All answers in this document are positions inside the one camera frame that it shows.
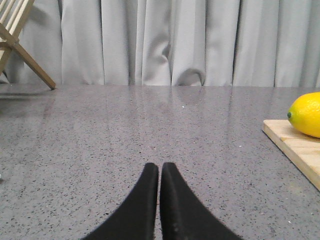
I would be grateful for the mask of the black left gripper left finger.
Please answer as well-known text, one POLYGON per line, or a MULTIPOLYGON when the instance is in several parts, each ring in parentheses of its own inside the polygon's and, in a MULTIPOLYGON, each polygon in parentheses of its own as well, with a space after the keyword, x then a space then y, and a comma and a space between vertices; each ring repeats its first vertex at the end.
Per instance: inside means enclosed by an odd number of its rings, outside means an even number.
POLYGON ((126 199, 85 240, 152 240, 157 209, 159 169, 146 163, 126 199))

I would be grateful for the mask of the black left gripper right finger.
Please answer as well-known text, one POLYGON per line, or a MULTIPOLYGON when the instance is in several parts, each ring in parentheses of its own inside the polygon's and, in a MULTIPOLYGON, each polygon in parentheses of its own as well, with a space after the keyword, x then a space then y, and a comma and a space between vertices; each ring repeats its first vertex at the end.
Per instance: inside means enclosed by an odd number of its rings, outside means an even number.
POLYGON ((162 166, 160 221, 164 240, 240 240, 201 203, 177 166, 162 166))

